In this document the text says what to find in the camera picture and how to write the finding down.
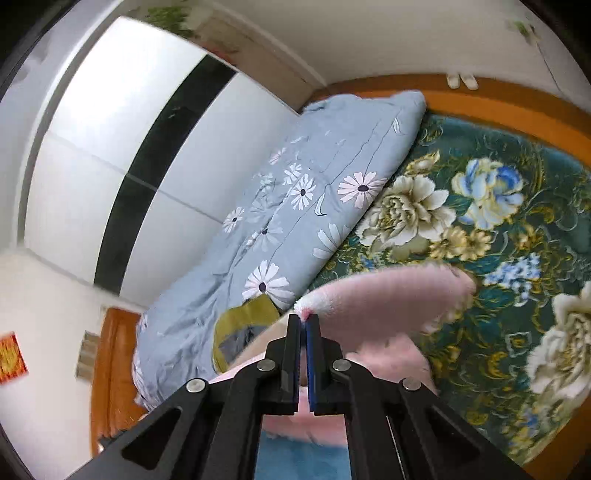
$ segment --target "white wall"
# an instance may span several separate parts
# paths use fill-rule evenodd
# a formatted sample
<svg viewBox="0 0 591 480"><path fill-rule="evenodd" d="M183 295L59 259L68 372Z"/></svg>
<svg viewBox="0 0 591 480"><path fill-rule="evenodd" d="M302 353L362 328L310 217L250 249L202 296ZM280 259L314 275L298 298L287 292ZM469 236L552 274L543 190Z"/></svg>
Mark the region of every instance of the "white wall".
<svg viewBox="0 0 591 480"><path fill-rule="evenodd" d="M218 0L295 52L327 83L394 73L471 72L559 95L537 46L510 21L541 24L518 0ZM591 86L548 29L548 64L571 101Z"/></svg>
<svg viewBox="0 0 591 480"><path fill-rule="evenodd" d="M109 306L139 311L25 250L0 254L0 335L16 333L29 371L0 387L0 422L36 480L63 480L90 459L90 384L74 370Z"/></svg>

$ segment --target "folded blanket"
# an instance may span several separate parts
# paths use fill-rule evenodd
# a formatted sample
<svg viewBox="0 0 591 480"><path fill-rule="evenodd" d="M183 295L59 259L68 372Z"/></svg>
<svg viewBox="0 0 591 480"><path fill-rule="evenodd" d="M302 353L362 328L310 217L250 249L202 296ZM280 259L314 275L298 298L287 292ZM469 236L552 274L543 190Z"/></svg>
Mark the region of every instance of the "folded blanket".
<svg viewBox="0 0 591 480"><path fill-rule="evenodd" d="M133 373L146 408L190 378L215 377L213 332L225 311L263 293L284 310L305 292L406 157L424 111L420 92L339 95L306 108L201 264L144 314ZM244 347L226 340L252 337L227 334L222 353Z"/></svg>

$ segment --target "floral bedspread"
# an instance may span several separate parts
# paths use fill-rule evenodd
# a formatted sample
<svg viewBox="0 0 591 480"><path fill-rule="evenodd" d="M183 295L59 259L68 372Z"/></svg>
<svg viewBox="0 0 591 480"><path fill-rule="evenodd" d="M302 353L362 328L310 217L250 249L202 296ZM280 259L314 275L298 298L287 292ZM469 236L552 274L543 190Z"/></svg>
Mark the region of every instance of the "floral bedspread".
<svg viewBox="0 0 591 480"><path fill-rule="evenodd" d="M425 260L471 272L471 304L416 342L441 398L526 463L590 390L590 180L556 149L429 114L311 288Z"/></svg>

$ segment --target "pink towel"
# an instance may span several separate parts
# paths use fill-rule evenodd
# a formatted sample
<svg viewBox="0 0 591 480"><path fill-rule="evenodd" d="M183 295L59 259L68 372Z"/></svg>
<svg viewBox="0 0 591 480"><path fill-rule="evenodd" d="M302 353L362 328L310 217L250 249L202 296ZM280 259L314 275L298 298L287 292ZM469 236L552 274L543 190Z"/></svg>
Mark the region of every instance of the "pink towel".
<svg viewBox="0 0 591 480"><path fill-rule="evenodd" d="M439 318L466 303L476 290L464 272L447 265L421 264L352 275L303 296L294 306L306 320L320 318L322 335L340 343L345 357L378 378L398 382L414 377L436 392L429 365L408 334L432 331ZM264 353L220 375L232 378ZM295 416L266 416L263 429L271 434L324 445L346 445L341 416L314 417L307 387L300 387Z"/></svg>

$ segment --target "red paper sign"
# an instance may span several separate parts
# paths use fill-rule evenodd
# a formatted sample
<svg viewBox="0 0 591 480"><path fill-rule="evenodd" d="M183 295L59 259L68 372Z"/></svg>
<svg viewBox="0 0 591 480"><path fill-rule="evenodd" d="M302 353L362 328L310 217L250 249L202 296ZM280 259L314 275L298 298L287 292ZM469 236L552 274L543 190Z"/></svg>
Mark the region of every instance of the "red paper sign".
<svg viewBox="0 0 591 480"><path fill-rule="evenodd" d="M14 332L0 338L0 384L27 373Z"/></svg>

